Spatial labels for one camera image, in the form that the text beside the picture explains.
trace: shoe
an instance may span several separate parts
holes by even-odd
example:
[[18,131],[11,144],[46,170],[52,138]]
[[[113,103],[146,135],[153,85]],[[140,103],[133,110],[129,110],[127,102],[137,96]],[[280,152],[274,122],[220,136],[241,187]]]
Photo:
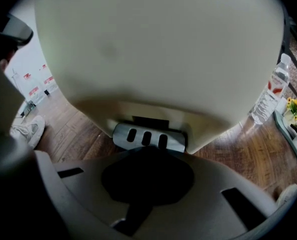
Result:
[[45,128],[45,120],[37,115],[30,123],[12,125],[10,135],[14,139],[25,141],[32,149],[38,145]]
[[289,185],[286,189],[282,191],[279,195],[276,204],[281,207],[286,202],[291,201],[297,197],[297,184]]

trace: chair backrest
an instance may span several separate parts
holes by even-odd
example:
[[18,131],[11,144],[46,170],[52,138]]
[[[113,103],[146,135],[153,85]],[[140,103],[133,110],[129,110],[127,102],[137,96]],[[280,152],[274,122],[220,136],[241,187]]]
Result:
[[35,14],[73,106],[109,136],[166,120],[191,154],[247,115],[283,38],[278,0],[36,0]]

